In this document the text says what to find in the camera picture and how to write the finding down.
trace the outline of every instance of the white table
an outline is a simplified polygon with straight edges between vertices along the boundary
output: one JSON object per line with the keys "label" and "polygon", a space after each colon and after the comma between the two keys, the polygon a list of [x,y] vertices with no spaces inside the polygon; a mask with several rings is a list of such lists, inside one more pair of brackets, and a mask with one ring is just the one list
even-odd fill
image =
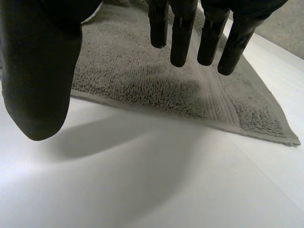
{"label": "white table", "polygon": [[[304,61],[257,35],[245,56],[304,143]],[[0,99],[0,130],[1,228],[304,227],[302,146],[77,99],[42,142]]]}

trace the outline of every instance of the robotic hand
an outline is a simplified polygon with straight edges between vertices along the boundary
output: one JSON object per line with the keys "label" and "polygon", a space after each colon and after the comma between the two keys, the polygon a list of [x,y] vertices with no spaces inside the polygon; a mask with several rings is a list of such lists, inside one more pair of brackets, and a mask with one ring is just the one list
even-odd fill
{"label": "robotic hand", "polygon": [[[175,15],[171,62],[184,65],[198,0],[150,0],[151,43],[166,45],[169,5]],[[198,62],[210,65],[229,11],[234,23],[218,65],[233,72],[255,28],[287,0],[201,0],[206,16]],[[0,0],[2,95],[8,113],[30,139],[56,134],[64,123],[79,56],[81,22],[102,0]]]}
{"label": "robotic hand", "polygon": [[[198,62],[212,64],[230,10],[233,25],[218,64],[218,72],[230,75],[246,48],[257,26],[287,0],[201,0],[205,23],[202,29]],[[166,45],[168,5],[175,15],[172,28],[171,63],[176,67],[185,64],[191,32],[196,14],[197,0],[150,0],[149,19],[151,44],[156,48]]]}

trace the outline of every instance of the white surface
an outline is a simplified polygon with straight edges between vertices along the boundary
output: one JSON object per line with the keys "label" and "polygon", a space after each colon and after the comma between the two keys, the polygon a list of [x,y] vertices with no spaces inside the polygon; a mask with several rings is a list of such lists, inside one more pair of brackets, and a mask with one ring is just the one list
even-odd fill
{"label": "white surface", "polygon": [[[245,56],[303,143],[304,61],[256,35]],[[304,227],[302,146],[76,99],[48,140],[2,99],[0,126],[1,228]]]}

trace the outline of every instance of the gray towel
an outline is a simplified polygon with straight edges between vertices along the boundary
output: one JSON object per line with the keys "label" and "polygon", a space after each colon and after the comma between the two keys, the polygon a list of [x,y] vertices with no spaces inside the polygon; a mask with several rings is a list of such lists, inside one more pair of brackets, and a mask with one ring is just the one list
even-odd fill
{"label": "gray towel", "polygon": [[193,119],[285,145],[300,144],[280,105],[244,57],[232,75],[217,73],[226,38],[220,42],[213,65],[197,63],[202,12],[197,13],[187,62],[176,68],[170,64],[170,26],[168,45],[153,48],[143,0],[131,1],[130,7],[107,3],[83,26],[73,96]]}

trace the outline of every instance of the black robotic finger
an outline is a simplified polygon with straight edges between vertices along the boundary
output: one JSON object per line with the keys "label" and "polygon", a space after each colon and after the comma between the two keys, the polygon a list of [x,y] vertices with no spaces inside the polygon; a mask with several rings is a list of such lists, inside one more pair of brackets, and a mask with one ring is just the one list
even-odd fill
{"label": "black robotic finger", "polygon": [[182,67],[187,59],[198,2],[197,0],[170,0],[169,4],[175,15],[170,60],[174,66]]}
{"label": "black robotic finger", "polygon": [[162,48],[167,44],[169,4],[166,0],[149,1],[149,21],[151,44]]}
{"label": "black robotic finger", "polygon": [[220,9],[211,6],[204,7],[205,23],[202,28],[198,62],[201,65],[209,66],[212,64],[220,38],[223,34],[230,9]]}
{"label": "black robotic finger", "polygon": [[28,138],[44,140],[66,118],[81,25],[59,28],[36,0],[0,1],[0,12],[6,109]]}
{"label": "black robotic finger", "polygon": [[230,2],[234,22],[218,64],[219,73],[230,75],[234,71],[256,27],[286,2],[287,0]]}
{"label": "black robotic finger", "polygon": [[236,13],[233,15],[233,20],[227,43],[218,63],[218,72],[222,75],[230,75],[234,71],[256,27],[264,21],[264,19],[247,18]]}

